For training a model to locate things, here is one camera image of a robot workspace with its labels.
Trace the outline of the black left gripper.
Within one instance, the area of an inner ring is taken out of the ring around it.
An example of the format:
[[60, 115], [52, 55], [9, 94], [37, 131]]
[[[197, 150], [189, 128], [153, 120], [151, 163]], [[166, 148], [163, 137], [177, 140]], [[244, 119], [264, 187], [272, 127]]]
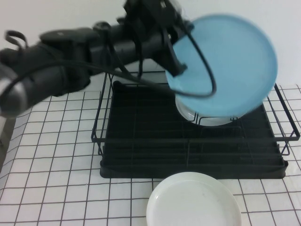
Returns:
[[185, 36], [185, 32], [193, 29], [194, 24], [188, 20], [183, 21], [183, 29], [177, 24], [156, 29], [142, 42], [142, 56], [164, 67], [172, 76], [182, 74], [187, 66], [178, 60], [173, 45]]

